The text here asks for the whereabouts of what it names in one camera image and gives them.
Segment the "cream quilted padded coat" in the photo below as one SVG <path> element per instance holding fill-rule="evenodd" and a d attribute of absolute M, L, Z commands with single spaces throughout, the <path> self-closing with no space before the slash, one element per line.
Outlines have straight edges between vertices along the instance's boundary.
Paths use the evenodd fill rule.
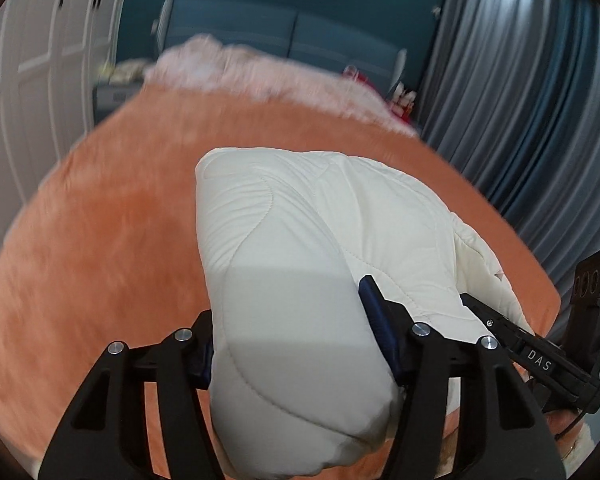
<path fill-rule="evenodd" d="M 446 338 L 486 333 L 463 294 L 527 325 L 489 245 L 408 174 L 274 148 L 216 148 L 195 174 L 211 419 L 238 478 L 349 466 L 396 432 L 402 393 L 358 296 L 362 278 Z"/>

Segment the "orange plush bedspread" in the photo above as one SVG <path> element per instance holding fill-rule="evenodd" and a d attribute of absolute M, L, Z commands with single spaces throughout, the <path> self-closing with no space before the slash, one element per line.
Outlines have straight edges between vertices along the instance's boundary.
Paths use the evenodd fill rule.
<path fill-rule="evenodd" d="M 0 252 L 0 435 L 42 460 L 108 342 L 153 344 L 208 307 L 195 234 L 195 178 L 212 148 L 341 152 L 434 190 L 494 250 L 532 328 L 558 292 L 509 224 L 378 94 L 330 86 L 247 93 L 148 84 L 50 174 Z"/>

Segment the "grey blue curtain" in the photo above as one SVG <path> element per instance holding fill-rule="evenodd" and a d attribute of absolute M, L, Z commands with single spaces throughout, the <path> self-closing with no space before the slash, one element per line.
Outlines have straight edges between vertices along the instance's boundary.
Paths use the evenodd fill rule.
<path fill-rule="evenodd" d="M 598 3 L 445 0 L 418 119 L 567 297 L 600 250 Z"/>

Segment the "red plush toy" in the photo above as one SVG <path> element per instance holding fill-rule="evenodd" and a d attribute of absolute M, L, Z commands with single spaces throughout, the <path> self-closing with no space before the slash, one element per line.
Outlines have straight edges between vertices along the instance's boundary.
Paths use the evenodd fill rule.
<path fill-rule="evenodd" d="M 401 119 L 402 122 L 410 122 L 412 111 L 415 107 L 417 92 L 407 87 L 402 81 L 398 81 L 388 92 L 381 93 L 380 90 L 370 81 L 365 74 L 360 72 L 355 66 L 348 65 L 344 68 L 341 75 L 354 80 L 359 84 L 364 84 L 378 93 L 386 102 L 390 112 Z"/>

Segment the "nightstand with clutter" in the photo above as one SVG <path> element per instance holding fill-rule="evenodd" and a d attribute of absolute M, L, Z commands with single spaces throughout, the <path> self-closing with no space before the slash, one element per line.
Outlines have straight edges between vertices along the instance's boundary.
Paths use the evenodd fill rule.
<path fill-rule="evenodd" d="M 114 65 L 102 66 L 92 90 L 95 125 L 140 91 L 145 73 L 153 65 L 150 58 L 130 58 Z"/>

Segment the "white wardrobe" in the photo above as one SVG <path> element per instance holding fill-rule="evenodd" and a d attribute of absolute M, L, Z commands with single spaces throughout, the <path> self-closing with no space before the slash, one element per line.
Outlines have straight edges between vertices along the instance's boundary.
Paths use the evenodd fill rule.
<path fill-rule="evenodd" d="M 114 59 L 122 3 L 0 7 L 0 250 L 50 170 L 94 127 L 92 90 Z"/>

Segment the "pink fluffy blanket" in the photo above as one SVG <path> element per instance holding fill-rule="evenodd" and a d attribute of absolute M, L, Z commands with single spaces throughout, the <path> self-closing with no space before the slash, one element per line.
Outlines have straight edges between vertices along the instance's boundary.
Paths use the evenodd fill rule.
<path fill-rule="evenodd" d="M 227 92 L 256 101 L 282 100 L 312 110 L 381 126 L 414 138 L 417 131 L 393 113 L 385 98 L 351 66 L 341 74 L 208 34 L 166 49 L 145 70 L 148 84 L 202 92 Z"/>

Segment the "blue upholstered headboard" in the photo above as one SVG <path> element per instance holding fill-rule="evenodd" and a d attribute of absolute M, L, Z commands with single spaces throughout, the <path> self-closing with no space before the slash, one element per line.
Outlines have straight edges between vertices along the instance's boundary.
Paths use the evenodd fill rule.
<path fill-rule="evenodd" d="M 164 0 L 151 27 L 156 51 L 207 34 L 333 73 L 356 68 L 386 96 L 403 79 L 407 50 L 349 25 L 242 0 Z"/>

